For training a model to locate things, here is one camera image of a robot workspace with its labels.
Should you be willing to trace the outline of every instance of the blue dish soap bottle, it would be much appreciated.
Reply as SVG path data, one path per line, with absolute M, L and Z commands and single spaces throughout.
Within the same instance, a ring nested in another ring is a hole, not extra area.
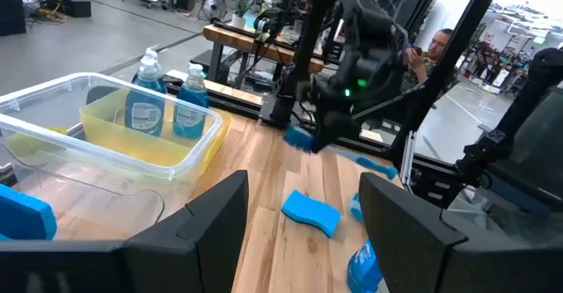
M 155 62 L 157 63 L 157 69 L 160 72 L 160 77 L 158 77 L 158 83 L 160 84 L 160 86 L 162 87 L 163 90 L 166 90 L 166 85 L 165 85 L 165 77 L 162 73 L 162 67 L 160 66 L 160 63 L 158 62 L 158 53 L 157 51 L 153 50 L 154 47 L 148 47 L 145 51 L 144 51 L 144 57 L 145 59 L 154 59 Z M 133 79 L 131 80 L 131 83 L 135 84 L 135 81 L 137 80 L 137 74 L 135 73 L 135 75 L 133 76 Z
M 375 293 L 384 276 L 369 238 L 348 262 L 347 285 L 352 293 Z
M 178 99 L 205 108 L 209 107 L 208 91 L 203 83 L 203 67 L 190 63 L 187 69 L 187 79 L 179 90 Z M 205 113 L 193 108 L 176 105 L 174 107 L 174 134 L 189 139 L 197 139 L 203 133 Z
M 150 57 L 141 59 L 141 67 L 133 84 L 166 94 L 166 88 L 158 79 L 162 71 L 158 62 Z M 160 136 L 165 115 L 165 101 L 150 94 L 131 90 L 125 100 L 125 127 L 147 135 Z

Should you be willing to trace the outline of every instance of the man's hand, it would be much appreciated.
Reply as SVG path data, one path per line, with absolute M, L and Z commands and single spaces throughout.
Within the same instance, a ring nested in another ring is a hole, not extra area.
M 406 55 L 408 55 L 408 61 L 413 69 L 419 69 L 424 67 L 424 58 L 422 55 L 418 55 L 414 48 L 408 48 L 406 50 Z

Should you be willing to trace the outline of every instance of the bottle label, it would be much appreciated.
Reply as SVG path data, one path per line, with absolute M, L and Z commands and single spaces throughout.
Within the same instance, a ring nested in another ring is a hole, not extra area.
M 137 130 L 149 130 L 160 121 L 160 108 L 149 103 L 134 103 L 131 107 L 131 127 Z
M 178 107 L 176 123 L 182 127 L 193 127 L 203 121 L 204 114 L 192 108 Z

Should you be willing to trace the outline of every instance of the potted plant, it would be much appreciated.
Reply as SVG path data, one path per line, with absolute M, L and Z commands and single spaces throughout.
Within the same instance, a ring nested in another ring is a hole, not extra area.
M 238 29 L 245 29 L 245 13 L 250 9 L 254 0 L 235 0 L 235 14 L 232 15 L 230 25 Z

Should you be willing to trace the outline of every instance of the man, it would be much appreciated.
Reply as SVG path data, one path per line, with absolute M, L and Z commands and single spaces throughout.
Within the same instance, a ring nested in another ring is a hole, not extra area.
M 432 70 L 435 68 L 438 60 L 442 57 L 443 50 L 448 45 L 450 37 L 453 34 L 451 29 L 442 29 L 434 35 L 428 51 L 419 55 L 414 48 L 408 48 L 406 59 L 408 61 L 408 71 L 403 76 L 401 91 L 405 92 L 412 89 L 418 84 L 423 84 Z M 455 82 L 455 76 L 452 74 L 448 78 L 448 82 L 444 85 L 444 90 L 451 88 Z

